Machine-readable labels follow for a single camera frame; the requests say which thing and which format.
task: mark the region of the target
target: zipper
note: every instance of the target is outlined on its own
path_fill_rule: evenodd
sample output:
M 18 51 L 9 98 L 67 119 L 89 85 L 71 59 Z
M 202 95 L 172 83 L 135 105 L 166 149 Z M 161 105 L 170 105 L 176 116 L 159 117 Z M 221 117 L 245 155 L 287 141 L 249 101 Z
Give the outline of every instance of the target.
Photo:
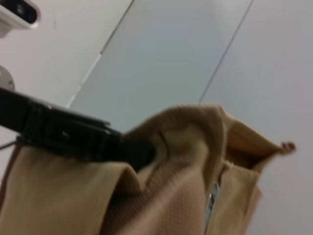
M 209 199 L 207 201 L 206 207 L 205 207 L 205 229 L 204 234 L 206 234 L 213 210 L 215 208 L 217 199 L 219 197 L 220 187 L 218 183 L 214 182 L 213 188 L 211 190 L 211 193 L 209 195 Z

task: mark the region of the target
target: white device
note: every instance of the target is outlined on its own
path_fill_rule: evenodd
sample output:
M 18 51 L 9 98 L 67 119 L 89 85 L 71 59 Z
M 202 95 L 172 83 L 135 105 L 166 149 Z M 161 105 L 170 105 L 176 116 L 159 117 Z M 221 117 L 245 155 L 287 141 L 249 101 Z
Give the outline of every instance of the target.
M 15 84 L 10 72 L 0 65 L 0 87 L 14 91 Z
M 35 29 L 40 21 L 39 8 L 27 0 L 0 0 L 0 38 L 12 29 Z

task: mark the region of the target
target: tan fabric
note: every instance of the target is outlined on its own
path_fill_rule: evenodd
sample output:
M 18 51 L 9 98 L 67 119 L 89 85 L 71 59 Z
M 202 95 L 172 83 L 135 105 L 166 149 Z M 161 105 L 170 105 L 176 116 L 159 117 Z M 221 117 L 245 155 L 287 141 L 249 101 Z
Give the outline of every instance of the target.
M 155 160 L 137 174 L 124 163 L 83 163 L 22 147 L 1 189 L 0 234 L 202 235 L 218 182 L 206 234 L 239 235 L 259 198 L 263 167 L 294 148 L 269 142 L 219 106 L 169 109 L 125 138 L 156 146 Z

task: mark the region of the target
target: camera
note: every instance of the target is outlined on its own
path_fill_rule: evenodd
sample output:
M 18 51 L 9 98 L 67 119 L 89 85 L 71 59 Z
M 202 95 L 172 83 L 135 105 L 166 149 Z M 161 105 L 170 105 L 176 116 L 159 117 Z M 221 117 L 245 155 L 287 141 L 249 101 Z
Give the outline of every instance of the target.
M 0 0 L 0 5 L 29 24 L 37 20 L 36 9 L 23 0 Z
M 0 0 L 0 38 L 12 29 L 35 29 L 40 10 L 30 0 Z

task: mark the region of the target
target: knit texture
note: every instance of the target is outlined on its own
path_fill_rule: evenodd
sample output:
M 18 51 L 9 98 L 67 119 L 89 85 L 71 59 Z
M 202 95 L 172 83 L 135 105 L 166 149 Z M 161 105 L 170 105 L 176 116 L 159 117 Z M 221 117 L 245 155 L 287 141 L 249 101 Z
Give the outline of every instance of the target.
M 156 146 L 138 173 L 126 163 L 86 163 L 20 146 L 1 185 L 1 235 L 240 235 L 257 181 L 279 147 L 220 106 L 168 109 L 124 139 Z M 205 205 L 220 186 L 205 228 Z

